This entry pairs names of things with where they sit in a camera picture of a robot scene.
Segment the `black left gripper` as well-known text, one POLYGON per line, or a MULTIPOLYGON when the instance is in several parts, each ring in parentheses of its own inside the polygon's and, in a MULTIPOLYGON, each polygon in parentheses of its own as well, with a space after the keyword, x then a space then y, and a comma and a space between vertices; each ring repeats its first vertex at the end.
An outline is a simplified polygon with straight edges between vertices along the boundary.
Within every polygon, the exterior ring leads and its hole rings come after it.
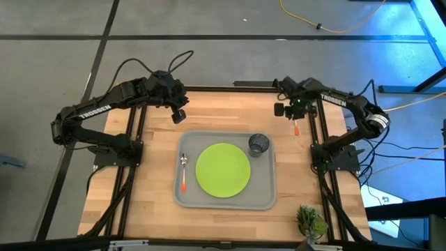
POLYGON ((166 107, 172 110, 172 121, 179 124, 186 118, 182 109, 188 104, 185 85, 178 79, 174 79, 171 73, 165 71, 154 72, 146 81, 145 89, 148 95, 148 105, 166 107))

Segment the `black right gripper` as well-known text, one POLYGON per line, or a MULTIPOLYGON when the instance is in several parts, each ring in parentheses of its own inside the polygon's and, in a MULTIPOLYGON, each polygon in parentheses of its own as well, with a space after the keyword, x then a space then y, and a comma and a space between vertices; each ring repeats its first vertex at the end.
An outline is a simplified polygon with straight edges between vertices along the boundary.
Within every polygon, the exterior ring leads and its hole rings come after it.
POLYGON ((286 117, 288 120, 294 121, 304 119, 305 115, 316 116, 316 107, 311 105, 308 100, 290 99, 289 104, 285 105, 281 102, 274 104, 274 115, 278 117, 286 117))

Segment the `dark translucent cup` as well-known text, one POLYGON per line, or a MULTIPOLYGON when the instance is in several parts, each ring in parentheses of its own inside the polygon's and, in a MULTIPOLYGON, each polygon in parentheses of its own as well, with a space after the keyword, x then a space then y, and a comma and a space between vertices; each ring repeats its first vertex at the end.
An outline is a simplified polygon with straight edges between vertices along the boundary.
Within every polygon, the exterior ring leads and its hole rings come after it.
POLYGON ((256 133, 250 136, 248 140, 249 154, 252 157, 259 157, 270 147, 270 140, 264 134, 256 133))

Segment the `lime green round plate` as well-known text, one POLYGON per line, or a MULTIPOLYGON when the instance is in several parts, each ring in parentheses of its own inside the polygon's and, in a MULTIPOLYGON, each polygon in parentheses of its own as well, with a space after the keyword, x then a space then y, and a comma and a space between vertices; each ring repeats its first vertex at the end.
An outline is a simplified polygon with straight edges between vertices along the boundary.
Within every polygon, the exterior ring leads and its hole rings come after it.
POLYGON ((241 148, 229 143, 217 143, 199 154, 195 174, 204 192, 225 199, 245 189, 251 177, 251 166, 241 148))

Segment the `orange handled metal spoon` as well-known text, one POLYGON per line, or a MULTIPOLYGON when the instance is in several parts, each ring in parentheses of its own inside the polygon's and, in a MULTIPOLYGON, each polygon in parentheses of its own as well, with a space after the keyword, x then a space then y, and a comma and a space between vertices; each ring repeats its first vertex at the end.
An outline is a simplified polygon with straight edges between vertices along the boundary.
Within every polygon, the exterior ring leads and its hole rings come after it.
POLYGON ((186 166, 187 166, 187 155, 185 153, 182 153, 180 155, 180 164, 182 166, 182 183, 181 183, 181 190, 183 192, 186 192, 187 190, 187 183, 186 183, 186 166))

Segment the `grey plastic tray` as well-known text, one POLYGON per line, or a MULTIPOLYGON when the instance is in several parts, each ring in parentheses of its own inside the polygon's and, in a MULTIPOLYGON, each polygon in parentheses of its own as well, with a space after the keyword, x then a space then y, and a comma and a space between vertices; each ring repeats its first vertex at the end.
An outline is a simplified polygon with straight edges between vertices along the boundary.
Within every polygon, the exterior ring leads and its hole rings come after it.
POLYGON ((174 179, 174 199, 184 207, 224 208, 240 210, 268 210, 276 201, 275 150, 269 135, 269 149, 259 157, 249 154, 248 140, 253 133, 228 131, 189 131, 178 142, 176 174, 174 179), (245 189, 230 198, 216 198, 204 192, 199 186, 195 167, 199 154, 208 146, 217 143, 229 143, 241 148, 249 158, 251 177, 245 189), (181 190, 182 166, 180 155, 187 155, 186 183, 187 190, 181 190))

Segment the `black bar behind table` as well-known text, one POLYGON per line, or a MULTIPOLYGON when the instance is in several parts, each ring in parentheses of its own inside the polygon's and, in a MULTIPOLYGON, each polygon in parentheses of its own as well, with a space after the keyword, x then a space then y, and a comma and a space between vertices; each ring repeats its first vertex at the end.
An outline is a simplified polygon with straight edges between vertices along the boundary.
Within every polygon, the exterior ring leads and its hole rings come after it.
POLYGON ((234 86, 241 86, 241 87, 274 87, 275 84, 273 81, 234 81, 234 86))

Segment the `small green succulent plant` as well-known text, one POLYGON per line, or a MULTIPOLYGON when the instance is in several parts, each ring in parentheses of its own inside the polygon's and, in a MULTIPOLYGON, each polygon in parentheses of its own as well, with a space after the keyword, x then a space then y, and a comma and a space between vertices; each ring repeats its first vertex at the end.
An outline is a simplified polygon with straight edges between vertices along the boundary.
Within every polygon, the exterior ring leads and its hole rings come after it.
POLYGON ((327 222, 313 207, 300 205, 296 220, 300 233, 310 244, 318 243, 318 240, 328 233, 327 222))

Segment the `black beam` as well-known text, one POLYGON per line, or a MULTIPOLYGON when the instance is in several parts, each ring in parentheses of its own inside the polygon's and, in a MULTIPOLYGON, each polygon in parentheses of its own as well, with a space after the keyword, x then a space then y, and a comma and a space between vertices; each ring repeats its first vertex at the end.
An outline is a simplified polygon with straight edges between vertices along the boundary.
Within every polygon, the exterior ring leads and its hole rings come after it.
POLYGON ((408 201, 365 208, 369 221, 428 218, 431 214, 446 217, 446 197, 408 201))

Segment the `dark grey box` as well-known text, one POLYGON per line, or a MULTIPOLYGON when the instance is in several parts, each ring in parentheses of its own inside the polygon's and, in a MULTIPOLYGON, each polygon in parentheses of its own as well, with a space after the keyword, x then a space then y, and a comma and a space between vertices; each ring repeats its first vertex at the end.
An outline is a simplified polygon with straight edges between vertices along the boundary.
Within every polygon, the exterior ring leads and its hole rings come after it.
POLYGON ((446 218, 431 214, 429 216, 429 249, 446 251, 446 218))

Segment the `grey flat object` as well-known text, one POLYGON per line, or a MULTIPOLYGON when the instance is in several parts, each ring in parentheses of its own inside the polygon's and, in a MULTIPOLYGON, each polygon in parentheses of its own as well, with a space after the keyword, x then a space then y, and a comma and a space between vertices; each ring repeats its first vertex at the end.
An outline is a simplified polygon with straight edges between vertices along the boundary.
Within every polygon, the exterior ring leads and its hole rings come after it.
POLYGON ((25 168, 26 166, 24 161, 2 153, 0 153, 0 165, 11 165, 18 168, 25 168))

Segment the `black rig crossbeam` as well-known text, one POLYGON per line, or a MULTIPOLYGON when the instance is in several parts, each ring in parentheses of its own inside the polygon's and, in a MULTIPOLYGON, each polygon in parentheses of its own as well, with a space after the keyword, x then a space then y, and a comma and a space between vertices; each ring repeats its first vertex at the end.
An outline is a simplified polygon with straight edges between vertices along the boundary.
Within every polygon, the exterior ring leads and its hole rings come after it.
MULTIPOLYGON (((125 240, 121 236, 80 236, 76 238, 62 238, 43 241, 27 241, 19 243, 0 243, 0 251, 92 251, 109 248, 111 241, 125 240)), ((235 248, 297 248, 298 242, 271 241, 186 241, 174 239, 127 239, 149 240, 148 245, 217 248, 232 250, 235 248)), ((380 245, 376 242, 328 241, 321 245, 342 246, 343 251, 433 251, 424 248, 406 248, 391 245, 380 245)))

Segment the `black aluminium table frame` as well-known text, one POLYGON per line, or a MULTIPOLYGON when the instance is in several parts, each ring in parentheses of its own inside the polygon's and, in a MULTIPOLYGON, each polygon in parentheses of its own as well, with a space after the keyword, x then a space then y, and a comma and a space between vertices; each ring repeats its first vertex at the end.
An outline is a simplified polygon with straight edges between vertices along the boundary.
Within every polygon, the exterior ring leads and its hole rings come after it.
POLYGON ((171 122, 168 109, 149 108, 142 128, 144 153, 136 169, 128 211, 117 211, 111 230, 126 238, 186 241, 302 240, 295 214, 300 205, 322 209, 317 175, 311 170, 309 146, 326 135, 346 132, 342 110, 330 103, 325 116, 298 122, 276 117, 277 96, 267 88, 191 86, 186 119, 171 122), (266 211, 185 208, 174 200, 176 152, 190 130, 260 132, 275 147, 277 199, 266 211))

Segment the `black neighbouring bench frame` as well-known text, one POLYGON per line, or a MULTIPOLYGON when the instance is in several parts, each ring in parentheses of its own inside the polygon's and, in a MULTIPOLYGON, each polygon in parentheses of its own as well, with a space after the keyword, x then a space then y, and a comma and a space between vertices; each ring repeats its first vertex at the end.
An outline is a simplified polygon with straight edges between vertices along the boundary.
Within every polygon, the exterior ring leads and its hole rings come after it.
POLYGON ((416 17, 423 36, 392 36, 390 41, 420 40, 427 42, 440 65, 440 70, 416 86, 380 85, 380 93, 429 94, 438 95, 446 92, 446 0, 387 0, 388 2, 409 3, 416 17))

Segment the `silver metal bracket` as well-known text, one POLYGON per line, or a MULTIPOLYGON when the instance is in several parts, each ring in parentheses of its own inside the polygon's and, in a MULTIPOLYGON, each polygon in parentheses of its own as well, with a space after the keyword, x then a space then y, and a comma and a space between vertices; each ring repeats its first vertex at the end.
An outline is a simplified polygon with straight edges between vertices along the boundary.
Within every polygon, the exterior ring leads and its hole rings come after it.
POLYGON ((109 248, 113 250, 122 250, 123 248, 139 247, 148 244, 149 240, 119 240, 119 241, 111 241, 109 243, 109 248))
POLYGON ((343 248, 336 245, 310 245, 303 243, 298 246, 296 251, 343 251, 343 248))

